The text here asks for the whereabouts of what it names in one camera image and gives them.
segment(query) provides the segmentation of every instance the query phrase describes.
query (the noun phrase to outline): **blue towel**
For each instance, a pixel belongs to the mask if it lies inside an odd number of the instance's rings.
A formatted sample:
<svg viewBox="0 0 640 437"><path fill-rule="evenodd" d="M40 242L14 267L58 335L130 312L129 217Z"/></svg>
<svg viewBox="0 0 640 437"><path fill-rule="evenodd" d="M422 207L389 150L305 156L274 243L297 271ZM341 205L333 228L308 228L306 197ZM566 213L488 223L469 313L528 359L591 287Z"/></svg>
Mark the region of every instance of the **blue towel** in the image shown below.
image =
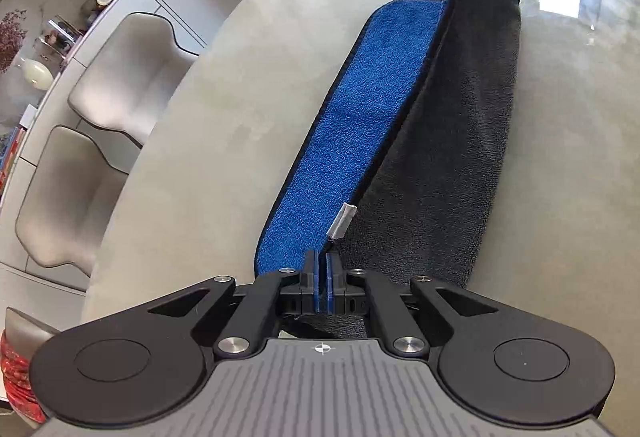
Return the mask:
<svg viewBox="0 0 640 437"><path fill-rule="evenodd" d="M311 127L258 242L256 274L301 269L417 89L441 0L396 0L367 21Z"/></svg>

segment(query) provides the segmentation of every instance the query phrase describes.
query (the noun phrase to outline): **blue and gray microfiber cloth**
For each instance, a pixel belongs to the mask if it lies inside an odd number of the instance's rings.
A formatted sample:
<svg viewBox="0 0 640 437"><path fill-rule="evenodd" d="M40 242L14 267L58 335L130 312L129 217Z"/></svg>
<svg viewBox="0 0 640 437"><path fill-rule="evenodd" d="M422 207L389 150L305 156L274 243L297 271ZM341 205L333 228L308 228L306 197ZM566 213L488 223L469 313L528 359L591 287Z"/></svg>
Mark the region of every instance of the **blue and gray microfiber cloth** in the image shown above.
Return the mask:
<svg viewBox="0 0 640 437"><path fill-rule="evenodd" d="M337 243L345 269L464 287L504 156L519 35L519 0L375 11L274 204L256 273L300 269L348 202L358 214Z"/></svg>

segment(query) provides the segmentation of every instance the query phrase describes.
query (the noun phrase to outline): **round table top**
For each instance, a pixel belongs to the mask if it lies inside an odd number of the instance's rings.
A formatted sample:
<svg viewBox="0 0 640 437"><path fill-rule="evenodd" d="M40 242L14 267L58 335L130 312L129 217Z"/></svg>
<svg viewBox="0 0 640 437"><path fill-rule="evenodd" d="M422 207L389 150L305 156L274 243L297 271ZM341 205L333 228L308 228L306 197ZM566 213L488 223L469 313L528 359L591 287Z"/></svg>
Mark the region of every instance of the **round table top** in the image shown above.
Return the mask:
<svg viewBox="0 0 640 437"><path fill-rule="evenodd" d="M240 3L127 180L86 321L218 274L254 279L258 237L302 140L367 18L389 1ZM469 288L598 338L618 368L604 420L631 432L639 1L521 1L510 137Z"/></svg>

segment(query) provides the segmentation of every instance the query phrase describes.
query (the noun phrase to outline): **metal screw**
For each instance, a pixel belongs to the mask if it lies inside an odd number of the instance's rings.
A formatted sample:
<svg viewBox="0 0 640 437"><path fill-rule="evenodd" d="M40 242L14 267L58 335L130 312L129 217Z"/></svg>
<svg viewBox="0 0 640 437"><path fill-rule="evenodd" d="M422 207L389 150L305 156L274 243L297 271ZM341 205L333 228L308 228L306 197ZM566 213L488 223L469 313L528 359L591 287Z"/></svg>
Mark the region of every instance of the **metal screw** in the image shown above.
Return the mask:
<svg viewBox="0 0 640 437"><path fill-rule="evenodd" d="M412 336L405 336L394 341L394 348L405 354L415 354L424 350L424 341Z"/></svg>
<svg viewBox="0 0 640 437"><path fill-rule="evenodd" d="M244 338L225 338L218 343L218 348L227 354L239 354L249 348L249 341Z"/></svg>

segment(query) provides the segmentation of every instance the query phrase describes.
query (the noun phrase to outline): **gray ribbed panel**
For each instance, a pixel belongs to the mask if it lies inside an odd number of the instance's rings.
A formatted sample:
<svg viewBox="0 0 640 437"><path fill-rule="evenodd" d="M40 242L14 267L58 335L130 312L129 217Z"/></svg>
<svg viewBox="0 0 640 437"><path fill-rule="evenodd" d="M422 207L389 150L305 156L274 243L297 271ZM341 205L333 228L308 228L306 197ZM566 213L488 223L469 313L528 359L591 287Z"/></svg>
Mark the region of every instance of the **gray ribbed panel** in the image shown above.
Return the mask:
<svg viewBox="0 0 640 437"><path fill-rule="evenodd" d="M423 363L394 359L377 341L271 340L258 356L220 364L188 405L126 430L52 420L37 437L607 437L594 420L572 427L504 428L466 412Z"/></svg>

